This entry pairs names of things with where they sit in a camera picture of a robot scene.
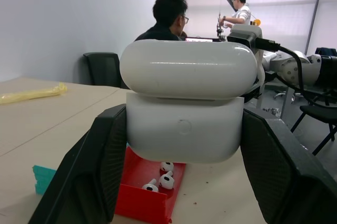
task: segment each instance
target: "black-haired man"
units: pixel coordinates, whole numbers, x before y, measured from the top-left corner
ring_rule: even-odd
[[[141,34],[138,40],[179,41],[185,24],[189,19],[185,17],[186,0],[156,0],[153,6],[153,16],[157,23]]]
[[[251,10],[245,4],[246,0],[232,0],[234,8],[237,12],[232,17],[223,16],[220,20],[220,25],[223,25],[225,21],[229,23],[225,23],[229,28],[233,27],[233,24],[246,24],[250,25],[251,21]]]

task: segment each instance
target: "earbud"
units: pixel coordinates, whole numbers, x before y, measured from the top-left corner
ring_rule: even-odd
[[[173,168],[174,168],[174,165],[172,162],[162,162],[160,164],[160,169],[166,172],[173,171]]]
[[[174,186],[174,179],[171,177],[173,175],[172,171],[169,171],[165,175],[159,178],[159,185],[165,189],[171,190]]]
[[[143,186],[144,190],[158,192],[158,187],[154,184],[157,183],[157,180],[152,179],[149,183]]]

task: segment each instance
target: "beige table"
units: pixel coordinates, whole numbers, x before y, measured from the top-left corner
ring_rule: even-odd
[[[78,99],[75,88],[74,101]],[[95,92],[101,87],[78,86],[78,88]],[[112,94],[99,102],[43,130],[33,139],[0,157],[1,224],[28,222],[41,198],[35,194],[32,166],[37,164],[56,169],[64,154],[90,128],[98,114],[107,108],[125,103],[127,91],[119,89],[115,91],[114,88],[112,90]],[[57,109],[60,107],[53,106],[53,110]],[[174,224],[265,223],[245,173],[240,151],[220,164],[187,165],[172,219]],[[112,223],[140,222],[115,216]]]

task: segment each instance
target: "red tray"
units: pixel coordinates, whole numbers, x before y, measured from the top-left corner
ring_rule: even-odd
[[[166,190],[158,185],[161,175],[160,162],[152,162],[137,156],[131,148],[125,152],[122,182],[118,193],[115,214],[152,224],[172,223],[171,215],[186,164],[175,163],[174,188]],[[157,180],[159,192],[147,191],[142,186],[153,178]]]

